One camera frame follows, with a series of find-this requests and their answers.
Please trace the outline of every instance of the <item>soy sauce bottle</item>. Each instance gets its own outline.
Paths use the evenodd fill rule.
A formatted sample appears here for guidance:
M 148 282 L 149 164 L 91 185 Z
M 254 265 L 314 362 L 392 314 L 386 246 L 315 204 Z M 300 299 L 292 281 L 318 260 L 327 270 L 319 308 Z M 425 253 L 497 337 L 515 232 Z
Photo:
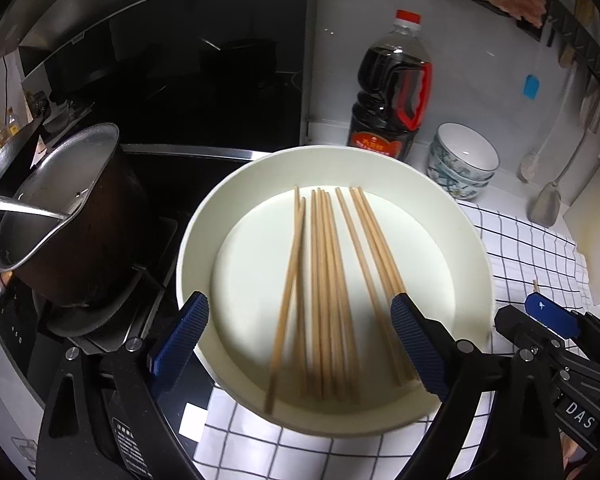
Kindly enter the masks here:
M 394 30 L 366 51 L 349 146 L 404 160 L 431 90 L 431 62 L 418 40 L 419 30 L 419 14 L 398 10 Z

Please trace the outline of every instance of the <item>bowl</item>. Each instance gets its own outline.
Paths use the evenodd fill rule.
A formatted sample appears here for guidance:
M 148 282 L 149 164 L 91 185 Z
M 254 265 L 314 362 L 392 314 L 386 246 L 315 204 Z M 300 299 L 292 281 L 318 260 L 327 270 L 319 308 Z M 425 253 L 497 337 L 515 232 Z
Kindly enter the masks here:
M 476 182 L 458 175 L 448 168 L 433 150 L 429 151 L 427 161 L 427 176 L 436 184 L 446 190 L 453 198 L 468 200 L 475 198 L 489 185 L 489 180 Z
M 293 236 L 293 186 L 299 186 L 307 199 L 315 187 L 327 189 L 333 198 L 360 361 L 361 400 L 318 402 L 301 395 L 292 305 L 276 402 L 268 414 L 264 400 Z M 275 152 L 225 178 L 187 225 L 176 265 L 176 296 L 180 308 L 196 290 L 208 297 L 209 322 L 195 352 L 241 405 L 305 434 L 379 434 L 419 420 L 439 401 L 419 381 L 401 388 L 394 385 L 334 186 L 343 188 L 382 306 L 388 310 L 349 186 L 365 190 L 409 295 L 423 315 L 438 320 L 454 338 L 467 338 L 484 348 L 494 300 L 489 263 L 474 226 L 425 175 L 398 160 L 357 148 L 303 146 Z M 304 240 L 310 240 L 309 216 Z M 312 347 L 310 260 L 310 244 L 305 243 L 307 348 Z
M 450 170 L 475 182 L 489 180 L 500 165 L 490 142 L 462 124 L 440 124 L 430 149 Z

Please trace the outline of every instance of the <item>red label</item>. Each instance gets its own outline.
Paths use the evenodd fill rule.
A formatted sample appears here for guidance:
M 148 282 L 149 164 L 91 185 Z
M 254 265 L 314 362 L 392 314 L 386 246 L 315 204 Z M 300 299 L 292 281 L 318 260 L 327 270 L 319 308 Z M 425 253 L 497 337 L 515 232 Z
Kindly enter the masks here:
M 370 152 L 382 153 L 383 155 L 398 158 L 402 151 L 400 140 L 389 142 L 376 134 L 370 132 L 357 132 L 351 136 L 351 145 Z

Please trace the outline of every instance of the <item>blue tag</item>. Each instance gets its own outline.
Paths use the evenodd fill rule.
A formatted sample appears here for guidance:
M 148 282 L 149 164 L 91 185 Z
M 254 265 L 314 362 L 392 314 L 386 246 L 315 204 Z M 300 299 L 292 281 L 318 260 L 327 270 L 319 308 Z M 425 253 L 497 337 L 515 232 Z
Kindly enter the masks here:
M 529 74 L 526 76 L 525 87 L 522 90 L 522 93 L 531 99 L 535 100 L 538 95 L 538 89 L 540 88 L 540 81 L 533 74 Z
M 580 327 L 575 316 L 538 292 L 526 297 L 525 310 L 563 339 L 576 339 L 580 336 Z

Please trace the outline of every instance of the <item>screw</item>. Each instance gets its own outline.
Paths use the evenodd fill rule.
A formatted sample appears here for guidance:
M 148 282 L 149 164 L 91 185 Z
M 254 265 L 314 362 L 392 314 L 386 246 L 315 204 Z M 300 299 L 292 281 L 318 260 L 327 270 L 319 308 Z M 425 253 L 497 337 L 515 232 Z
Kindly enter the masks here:
M 64 353 L 64 357 L 69 359 L 69 361 L 73 361 L 78 355 L 80 355 L 80 349 L 77 346 L 72 346 Z
M 524 361 L 524 362 L 529 362 L 532 361 L 534 359 L 534 355 L 527 350 L 526 348 L 523 348 L 520 352 L 518 352 L 520 354 L 520 358 Z
M 470 354 L 474 351 L 474 344 L 471 341 L 467 341 L 467 339 L 461 339 L 456 343 L 456 346 L 463 354 Z
M 127 339 L 125 343 L 125 348 L 129 352 L 136 352 L 142 348 L 142 339 L 139 337 L 132 337 L 131 339 Z

